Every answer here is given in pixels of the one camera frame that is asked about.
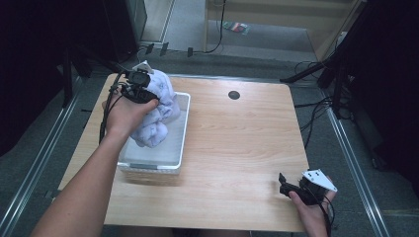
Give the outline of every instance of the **forearm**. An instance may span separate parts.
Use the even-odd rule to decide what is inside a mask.
[[[34,236],[99,236],[125,135],[106,135],[46,211]]]
[[[308,237],[327,237],[326,227],[311,226],[305,229]]]

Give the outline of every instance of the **fingers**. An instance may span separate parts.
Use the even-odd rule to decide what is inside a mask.
[[[153,99],[149,101],[147,104],[144,104],[144,110],[148,113],[158,106],[158,101],[156,99]]]
[[[114,93],[113,93],[113,95],[111,97],[111,103],[114,102],[121,95],[121,88],[118,88],[117,90],[114,90],[113,92]],[[105,109],[105,106],[106,106],[106,103],[107,102],[108,101],[102,102],[102,109]]]
[[[296,192],[290,191],[289,195],[290,195],[291,200],[297,207],[301,205],[305,205],[304,202],[302,202],[301,198],[299,198],[299,195]]]
[[[327,194],[326,194],[327,199],[325,199],[325,201],[327,201],[327,202],[330,201],[331,202],[335,198],[336,194],[337,194],[337,192],[328,191]]]
[[[329,181],[333,183],[332,179],[330,179],[329,176],[327,176],[327,179],[329,179]],[[332,201],[336,196],[336,192],[328,191],[325,196],[328,200]]]

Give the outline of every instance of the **hand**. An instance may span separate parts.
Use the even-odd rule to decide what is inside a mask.
[[[112,97],[110,107],[117,101],[108,115],[106,124],[107,134],[115,134],[128,137],[132,134],[142,122],[142,118],[158,106],[157,100],[151,100],[147,104],[137,104],[121,94],[115,94]]]
[[[329,201],[332,201],[336,196],[336,192],[327,192],[326,197],[328,199],[323,200],[323,208],[327,211],[327,205]],[[304,225],[305,232],[308,236],[327,236],[326,223],[324,220],[323,211],[318,205],[305,205],[304,202],[299,198],[296,192],[290,192],[290,198],[296,206],[298,211],[299,219]]]

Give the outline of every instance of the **metal frame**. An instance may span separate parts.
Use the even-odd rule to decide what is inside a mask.
[[[322,96],[325,98],[329,95],[326,91],[323,90]],[[351,143],[346,135],[342,122],[335,117],[332,109],[327,109],[327,114],[329,115],[333,129],[342,147],[342,151],[348,163],[349,170],[351,171],[351,175],[354,178],[354,183],[358,189],[374,233],[376,236],[390,236],[385,221],[382,218],[381,210],[379,209],[379,206],[376,202],[376,198],[374,197],[364,176],[364,173],[358,163],[357,156],[352,149]]]
[[[0,222],[0,236],[12,235],[13,229],[15,228],[16,223],[24,211],[25,206],[31,197],[31,194],[41,177],[42,171],[49,160],[55,144],[65,125],[67,124],[75,104],[77,103],[78,95],[81,91],[82,85],[82,79],[78,77],[73,87],[73,98],[69,101],[66,108],[61,109],[58,118],[56,119],[51,131],[49,132],[45,142],[42,145],[40,152],[37,155],[37,158],[31,166],[31,169],[25,177],[25,180],[12,198],[7,211]]]

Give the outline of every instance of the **white box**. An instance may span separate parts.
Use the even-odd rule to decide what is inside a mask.
[[[129,138],[120,153],[118,167],[121,171],[173,175],[180,173],[191,96],[180,92],[176,94],[181,114],[166,124],[166,138],[154,148],[140,147]]]

